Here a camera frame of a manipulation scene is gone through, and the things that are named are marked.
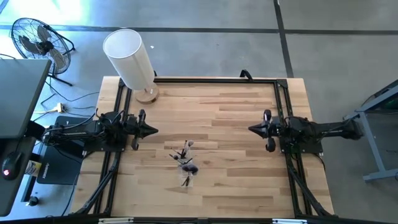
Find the wooden table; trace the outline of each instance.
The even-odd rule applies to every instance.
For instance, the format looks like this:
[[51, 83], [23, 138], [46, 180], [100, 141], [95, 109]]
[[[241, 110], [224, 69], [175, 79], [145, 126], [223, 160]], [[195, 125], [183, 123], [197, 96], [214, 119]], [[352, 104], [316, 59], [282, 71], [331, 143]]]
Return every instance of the wooden table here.
[[[99, 113], [113, 110], [118, 81], [119, 77], [104, 77], [97, 104]], [[287, 82], [294, 115], [311, 119], [303, 80], [289, 78]], [[147, 124], [159, 133], [141, 140], [138, 151], [128, 145], [122, 153], [112, 216], [293, 217], [284, 155], [278, 148], [267, 152], [265, 140], [248, 131], [248, 126], [262, 121], [264, 109], [277, 114], [272, 85], [158, 86], [160, 96], [153, 104], [142, 105], [134, 95], [131, 98], [129, 113], [137, 115], [145, 109]], [[192, 152], [200, 168], [190, 188], [180, 186], [177, 164], [169, 156], [174, 154], [172, 149], [181, 149], [186, 139], [195, 142]], [[78, 210], [97, 187], [103, 157], [104, 153], [96, 152], [84, 160], [71, 212]], [[303, 154], [303, 164], [308, 187], [324, 208], [333, 213], [319, 158]], [[298, 196], [304, 211], [301, 191]]]

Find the white cylinder lamp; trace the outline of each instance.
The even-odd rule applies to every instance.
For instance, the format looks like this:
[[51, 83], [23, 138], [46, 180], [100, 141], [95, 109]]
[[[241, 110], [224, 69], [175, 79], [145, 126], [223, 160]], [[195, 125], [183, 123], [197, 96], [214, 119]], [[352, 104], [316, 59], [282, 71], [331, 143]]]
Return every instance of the white cylinder lamp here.
[[103, 49], [126, 86], [135, 90], [138, 102], [148, 104], [157, 99], [155, 72], [139, 33], [132, 29], [117, 30], [105, 38]]

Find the fan grille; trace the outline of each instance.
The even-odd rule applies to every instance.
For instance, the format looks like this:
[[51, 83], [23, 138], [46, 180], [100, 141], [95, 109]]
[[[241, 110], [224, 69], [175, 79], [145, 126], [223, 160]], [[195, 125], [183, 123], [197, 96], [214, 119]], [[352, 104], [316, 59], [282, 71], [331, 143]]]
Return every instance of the fan grille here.
[[19, 36], [27, 37], [32, 43], [40, 43], [41, 39], [37, 35], [37, 28], [38, 26], [42, 26], [44, 28], [48, 27], [47, 24], [45, 24], [42, 21], [38, 21], [37, 19], [30, 19], [30, 18], [21, 18], [18, 19], [14, 22], [11, 28], [11, 38], [12, 41], [17, 48], [18, 52], [24, 57], [24, 58], [44, 58], [44, 59], [50, 59], [52, 61], [51, 67], [50, 67], [50, 72], [53, 72], [54, 74], [61, 74], [65, 72], [70, 64], [70, 53], [67, 53], [69, 51], [69, 48], [65, 41], [54, 33], [51, 29], [46, 29], [46, 31], [51, 35], [51, 38], [48, 38], [48, 41], [50, 41], [54, 49], [57, 49], [63, 56], [63, 60], [65, 61], [65, 65], [61, 68], [58, 68], [55, 64], [54, 58], [51, 57], [49, 53], [45, 55], [41, 54], [33, 54], [32, 52], [29, 52], [23, 44], [19, 40]]

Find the lamp base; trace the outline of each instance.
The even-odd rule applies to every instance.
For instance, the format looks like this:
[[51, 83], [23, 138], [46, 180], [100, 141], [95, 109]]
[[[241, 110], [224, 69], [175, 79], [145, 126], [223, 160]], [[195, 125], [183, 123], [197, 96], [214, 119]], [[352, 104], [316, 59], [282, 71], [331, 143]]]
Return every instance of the lamp base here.
[[150, 87], [143, 90], [134, 91], [134, 95], [138, 102], [142, 104], [150, 104], [156, 101], [159, 96], [159, 88], [155, 83], [152, 83]]

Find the wooden tabletop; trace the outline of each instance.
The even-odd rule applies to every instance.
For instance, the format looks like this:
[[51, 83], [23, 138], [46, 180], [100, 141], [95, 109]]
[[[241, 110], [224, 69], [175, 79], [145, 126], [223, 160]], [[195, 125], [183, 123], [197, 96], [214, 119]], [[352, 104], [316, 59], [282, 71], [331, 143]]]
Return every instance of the wooden tabletop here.
[[[295, 116], [311, 119], [301, 78], [287, 79]], [[98, 112], [113, 110], [119, 77], [104, 77]], [[160, 83], [159, 99], [142, 105], [131, 98], [129, 113], [145, 109], [146, 123], [159, 132], [140, 141], [138, 151], [122, 153], [113, 202], [114, 217], [293, 217], [284, 155], [267, 152], [265, 140], [248, 126], [276, 115], [270, 84]], [[124, 90], [121, 100], [124, 106]], [[185, 140], [193, 140], [199, 172], [193, 187], [180, 186], [177, 163], [169, 156]], [[103, 152], [84, 160], [72, 210], [78, 210], [97, 187]], [[326, 210], [333, 213], [325, 172], [319, 158], [303, 155], [307, 184]], [[108, 190], [105, 190], [103, 206]], [[303, 210], [302, 193], [298, 191]]]

